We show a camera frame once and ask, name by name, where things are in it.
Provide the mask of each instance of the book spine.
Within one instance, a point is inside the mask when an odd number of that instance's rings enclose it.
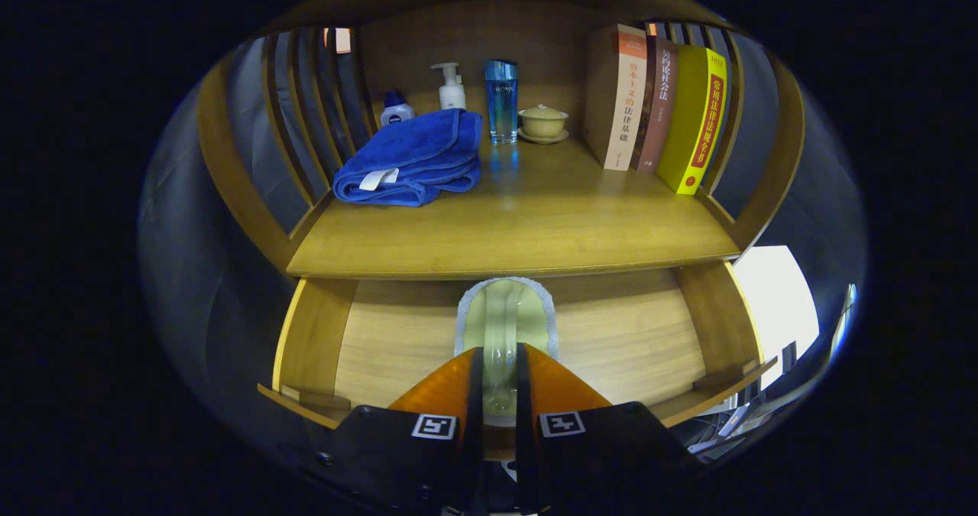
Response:
[[[696,136],[696,145],[692,151],[687,169],[685,169],[685,179],[682,181],[677,193],[681,195],[692,195],[699,188],[699,183],[703,179],[706,171],[706,164],[709,163],[713,154],[713,147],[716,146],[719,137],[720,118],[724,113],[724,106],[727,104],[724,94],[727,93],[727,62],[723,56],[706,50],[707,53],[707,84],[706,84],[706,106],[703,109],[703,119]]]
[[[656,171],[662,148],[669,133],[675,102],[675,78],[678,74],[678,51],[674,42],[665,38],[650,37],[649,48],[656,49],[654,60],[649,60],[649,74],[653,75],[646,84],[653,85],[650,94],[646,94],[645,108],[649,114],[643,116],[645,135],[639,150],[636,170],[652,174]]]
[[[604,167],[610,170],[628,170],[645,99],[645,33],[636,28],[619,26],[615,45],[618,52],[618,87]]]

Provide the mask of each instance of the brown book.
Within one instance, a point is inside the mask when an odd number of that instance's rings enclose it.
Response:
[[[652,174],[658,167],[669,134],[678,75],[678,48],[675,42],[658,35],[656,24],[646,24],[646,34],[649,35],[649,71],[632,167]]]
[[[602,167],[627,170],[646,91],[646,33],[622,24],[588,37],[584,140]]]

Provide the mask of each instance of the book title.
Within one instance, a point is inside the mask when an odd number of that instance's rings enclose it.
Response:
[[[662,77],[659,80],[660,100],[669,99],[669,71],[672,68],[672,55],[669,52],[662,52]]]
[[[717,125],[720,122],[720,102],[724,97],[724,80],[716,74],[710,75],[710,97],[706,105],[706,122],[703,125],[703,132],[699,134],[699,142],[696,143],[696,153],[692,156],[691,167],[706,167],[707,157],[710,156],[710,147],[713,144],[717,132]]]
[[[627,142],[632,130],[632,115],[635,108],[635,79],[639,77],[639,64],[629,63],[629,88],[625,94],[625,113],[622,114],[621,130],[618,131],[618,141]]]

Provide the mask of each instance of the bottle cap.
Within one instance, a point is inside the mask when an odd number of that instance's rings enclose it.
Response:
[[[384,106],[404,105],[404,96],[397,90],[384,92]]]
[[[445,75],[445,85],[455,86],[455,84],[461,84],[461,74],[455,74],[455,68],[458,67],[458,63],[434,63],[431,69],[440,69],[441,73]]]
[[[486,80],[516,80],[517,62],[486,60]]]

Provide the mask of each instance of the towel label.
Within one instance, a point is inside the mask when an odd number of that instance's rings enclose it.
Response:
[[[400,168],[391,168],[387,170],[376,170],[364,176],[363,181],[360,182],[360,189],[364,191],[377,191],[377,186],[381,183],[394,183],[397,181],[397,172]]]

